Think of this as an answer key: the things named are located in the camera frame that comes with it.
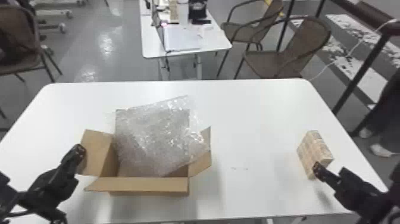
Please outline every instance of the floor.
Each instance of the floor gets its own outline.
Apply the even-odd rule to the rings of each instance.
[[[218,0],[209,1],[208,8],[218,23],[226,20],[229,10],[235,4],[243,0]],[[398,0],[387,0],[382,4],[389,4]],[[159,80],[157,61],[145,60],[141,53],[140,42],[140,21],[138,0],[109,0],[110,8],[107,8],[103,1],[91,0],[85,7],[76,7],[70,5],[68,8],[73,10],[74,18],[47,18],[49,23],[63,22],[68,27],[66,34],[61,34],[57,30],[44,30],[43,34],[47,39],[43,44],[51,47],[54,52],[54,58],[59,64],[64,75],[59,76],[53,69],[57,82],[124,82],[124,81],[144,81]],[[313,14],[318,1],[298,1],[293,10],[293,14]],[[262,1],[239,8],[233,21],[243,22],[258,18],[266,9],[266,4]],[[345,15],[339,7],[327,1],[323,14],[333,15],[333,17],[324,16],[333,29],[333,36],[340,42],[340,49],[351,49],[356,43],[358,36],[349,30],[343,29],[335,23],[335,15]],[[263,40],[264,49],[274,49],[279,38],[281,26],[273,27]],[[288,30],[284,46],[292,36],[293,31]],[[400,41],[392,38],[395,49],[400,46]],[[368,45],[360,46],[355,51],[355,61],[362,62],[368,53]],[[234,44],[233,49],[222,70],[220,79],[232,79],[237,68],[238,61],[245,49],[245,45]],[[305,68],[303,76],[305,79],[315,77],[323,67],[331,62],[332,54],[334,57],[340,57],[337,52],[321,51],[315,56],[309,65]],[[387,54],[380,55],[377,64],[374,65],[375,73],[372,73],[372,79],[381,76],[381,80],[387,80],[398,68],[396,64],[391,63],[397,58],[390,57],[390,51]],[[213,53],[203,54],[203,74],[204,79],[215,79],[215,74],[223,54],[218,54],[215,58]],[[185,63],[171,61],[172,79],[180,80],[183,78],[195,77],[195,71],[189,69]],[[353,71],[341,70],[339,66],[331,66],[320,77],[312,81],[312,84],[324,98],[329,107],[333,107],[339,99],[351,78]],[[0,107],[8,116],[7,120],[0,119],[0,127],[11,126],[30,101],[35,97],[39,90],[50,83],[49,77],[42,70],[23,73],[21,76],[26,79],[26,83],[21,83],[14,76],[0,77]],[[240,79],[257,79],[251,70],[244,66]],[[356,93],[353,94],[343,110],[339,113],[338,119],[347,130],[352,130],[358,122],[368,113],[368,105],[374,104],[373,94],[381,91],[375,85],[368,85],[364,89],[359,86]],[[371,139],[355,138],[354,141],[364,153],[371,165],[376,169],[386,184],[390,181],[388,176],[398,158],[378,158],[372,155],[368,146],[378,140],[378,136]],[[292,217],[275,218],[275,223],[290,223]],[[354,215],[332,215],[332,216],[314,216],[307,219],[304,223],[355,223],[357,219]],[[252,220],[237,220],[232,222],[251,222]]]

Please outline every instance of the white shoe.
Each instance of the white shoe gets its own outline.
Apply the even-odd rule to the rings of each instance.
[[[360,138],[369,138],[369,137],[371,137],[371,136],[373,136],[373,135],[374,135],[374,132],[371,131],[370,129],[367,129],[366,127],[363,128],[363,129],[358,133],[358,136],[359,136]]]
[[[375,154],[379,157],[392,157],[394,155],[400,155],[399,153],[392,153],[391,151],[385,149],[380,144],[373,144],[370,146],[370,149],[373,154]]]

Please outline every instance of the person's leg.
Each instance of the person's leg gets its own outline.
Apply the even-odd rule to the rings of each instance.
[[[359,136],[369,138],[374,133],[383,132],[390,123],[392,116],[397,116],[393,109],[393,107],[396,107],[396,101],[400,102],[400,69],[385,86],[379,102],[370,112],[368,124],[360,131]]]
[[[389,125],[393,114],[393,102],[390,98],[382,98],[370,112],[368,124],[359,132],[360,138],[369,138],[375,133],[381,133]]]
[[[378,144],[371,146],[375,155],[390,157],[400,154],[400,91],[393,92],[388,101],[390,113],[387,114],[389,122],[382,131],[382,138]]]

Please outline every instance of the cardboard box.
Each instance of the cardboard box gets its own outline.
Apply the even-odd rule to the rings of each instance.
[[[97,176],[85,191],[108,192],[111,195],[189,195],[189,179],[211,166],[211,128],[201,132],[207,152],[193,163],[183,166],[164,178],[127,178],[118,176],[119,162],[112,148],[113,135],[85,130],[81,145],[86,158],[78,167],[78,174]]]

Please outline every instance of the bubble wrap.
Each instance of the bubble wrap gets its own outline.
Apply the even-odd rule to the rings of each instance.
[[[207,150],[201,134],[191,128],[196,122],[188,96],[118,110],[118,175],[161,177],[196,160]]]

